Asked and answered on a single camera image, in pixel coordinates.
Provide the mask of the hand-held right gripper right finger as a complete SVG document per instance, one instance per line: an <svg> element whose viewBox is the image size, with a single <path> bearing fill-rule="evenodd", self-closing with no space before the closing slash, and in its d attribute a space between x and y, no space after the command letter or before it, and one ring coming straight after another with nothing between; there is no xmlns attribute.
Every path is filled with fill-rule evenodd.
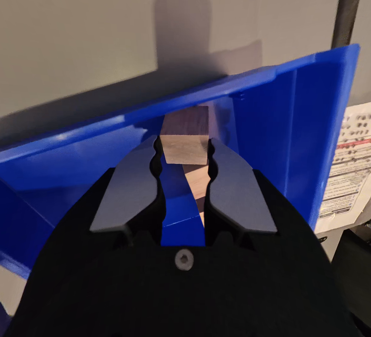
<svg viewBox="0 0 371 337"><path fill-rule="evenodd" d="M236 152L212 138L208 142L208 175L204 200L205 245L222 232L234 244L250 246L249 233L276 235L277 227L253 168Z"/></svg>

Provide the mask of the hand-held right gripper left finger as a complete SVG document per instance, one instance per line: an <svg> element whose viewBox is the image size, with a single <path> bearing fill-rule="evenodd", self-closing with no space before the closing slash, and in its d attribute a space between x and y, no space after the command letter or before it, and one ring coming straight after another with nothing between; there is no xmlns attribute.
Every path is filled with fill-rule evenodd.
<svg viewBox="0 0 371 337"><path fill-rule="evenodd" d="M160 137L151 136L117 164L91 223L92 233L120 231L132 242L138 232L147 231L161 244L166 216L162 155Z"/></svg>

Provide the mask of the light wood cube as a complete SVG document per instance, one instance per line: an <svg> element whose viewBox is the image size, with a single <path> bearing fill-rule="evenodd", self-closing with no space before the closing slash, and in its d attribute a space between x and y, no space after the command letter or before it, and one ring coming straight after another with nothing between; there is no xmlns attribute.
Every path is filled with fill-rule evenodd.
<svg viewBox="0 0 371 337"><path fill-rule="evenodd" d="M208 106L194 106L166 114L160 140L168 164L206 165Z"/></svg>
<svg viewBox="0 0 371 337"><path fill-rule="evenodd" d="M183 171L187 179L192 195L196 201L199 216L203 226L204 223L204 202L207 186L210 181L208 174L208 162L206 165L183 164Z"/></svg>

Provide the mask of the blue plastic bin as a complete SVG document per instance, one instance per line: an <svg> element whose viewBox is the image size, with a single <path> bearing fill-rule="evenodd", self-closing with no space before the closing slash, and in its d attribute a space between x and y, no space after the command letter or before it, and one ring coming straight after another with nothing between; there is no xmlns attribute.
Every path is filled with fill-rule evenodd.
<svg viewBox="0 0 371 337"><path fill-rule="evenodd" d="M59 221L109 168L160 135L165 115L209 106L216 138L315 228L359 44L262 67L1 147L1 266L28 279Z"/></svg>

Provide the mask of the printed sheet in plastic sleeve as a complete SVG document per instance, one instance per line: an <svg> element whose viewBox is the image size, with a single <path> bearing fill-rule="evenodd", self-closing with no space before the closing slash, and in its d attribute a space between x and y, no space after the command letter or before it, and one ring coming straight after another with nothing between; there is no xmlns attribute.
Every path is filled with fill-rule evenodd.
<svg viewBox="0 0 371 337"><path fill-rule="evenodd" d="M315 233L355 223L370 200L371 103L346 108Z"/></svg>

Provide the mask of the black office chair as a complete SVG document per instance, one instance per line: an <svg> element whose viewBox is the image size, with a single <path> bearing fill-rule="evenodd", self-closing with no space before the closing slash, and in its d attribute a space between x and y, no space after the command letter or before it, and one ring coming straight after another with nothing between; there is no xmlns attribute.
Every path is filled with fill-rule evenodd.
<svg viewBox="0 0 371 337"><path fill-rule="evenodd" d="M332 259L337 284L362 336L371 334L370 228L346 229Z"/></svg>

